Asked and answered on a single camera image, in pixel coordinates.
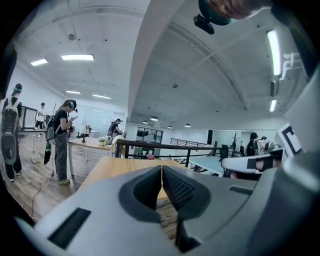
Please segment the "ceiling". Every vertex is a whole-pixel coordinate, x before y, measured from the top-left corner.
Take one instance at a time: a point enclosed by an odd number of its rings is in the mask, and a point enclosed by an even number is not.
[[[14,42],[18,63],[62,97],[67,97],[66,91],[77,91],[81,94],[72,94],[75,100],[104,101],[126,109],[132,57],[149,2],[46,1]],[[93,54],[94,61],[62,60],[61,55],[71,54]],[[30,64],[40,59],[48,63]]]
[[[279,85],[276,110],[270,113],[273,64],[266,32],[277,31],[283,55],[297,52],[289,30],[264,10],[228,26],[214,26],[215,34],[209,35],[193,23],[197,2],[185,0],[156,43],[130,121],[157,116],[165,128],[192,125],[199,116],[217,113],[283,116],[307,82],[302,69],[289,71]]]

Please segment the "floor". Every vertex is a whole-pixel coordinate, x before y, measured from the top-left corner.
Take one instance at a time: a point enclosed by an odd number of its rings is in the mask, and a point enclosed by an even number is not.
[[[75,193],[100,158],[107,155],[107,153],[102,150],[89,150],[89,161],[86,161],[86,151],[83,148],[73,147],[72,162],[74,177],[71,178],[69,161],[67,161],[67,176],[71,184],[58,185],[55,172],[54,176],[51,177],[51,173],[55,170],[53,159],[55,149],[54,146],[52,146],[51,159],[44,165],[45,146],[46,142],[44,137],[34,138],[35,151],[41,156],[41,162],[34,164],[31,162],[32,136],[25,135],[20,138],[19,154],[22,163],[22,174],[16,176],[14,182],[10,182],[6,175],[2,155],[0,159],[1,175],[7,183],[6,187],[8,191],[29,215],[32,214],[35,221]],[[176,237],[177,212],[172,204],[168,200],[158,202],[157,212],[161,215],[163,231],[169,239],[174,239]]]

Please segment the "rectangular light fixture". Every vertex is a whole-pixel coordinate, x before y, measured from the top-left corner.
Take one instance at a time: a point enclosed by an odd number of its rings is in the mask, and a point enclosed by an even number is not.
[[[272,61],[273,61],[273,75],[278,76],[281,74],[281,58],[280,58],[280,47],[278,41],[278,35],[275,30],[270,30],[267,32],[267,36],[269,39],[271,53],[272,53]]]
[[[68,94],[81,94],[81,92],[79,91],[72,91],[72,90],[66,90],[65,92]]]
[[[31,65],[35,67],[35,66],[45,64],[45,63],[48,63],[48,61],[45,58],[43,58],[43,59],[31,62]]]
[[[275,111],[276,104],[277,104],[277,100],[276,100],[276,99],[273,99],[273,100],[271,101],[270,112]]]
[[[93,61],[93,54],[62,55],[64,61]]]
[[[108,96],[102,96],[102,95],[97,95],[97,94],[92,94],[92,96],[111,100],[111,98]]]

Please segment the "gray pants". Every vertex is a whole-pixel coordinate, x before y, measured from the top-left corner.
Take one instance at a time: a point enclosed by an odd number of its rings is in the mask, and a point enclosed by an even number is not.
[[[58,175],[58,181],[64,181],[67,178],[67,137],[68,134],[63,132],[56,134],[55,143],[55,172]]]

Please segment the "black camera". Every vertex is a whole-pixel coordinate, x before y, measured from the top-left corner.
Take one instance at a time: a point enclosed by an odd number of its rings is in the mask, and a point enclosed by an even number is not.
[[[203,31],[207,32],[210,35],[215,33],[214,27],[210,24],[205,17],[202,17],[201,14],[198,14],[193,18],[194,25],[198,28],[202,29]]]

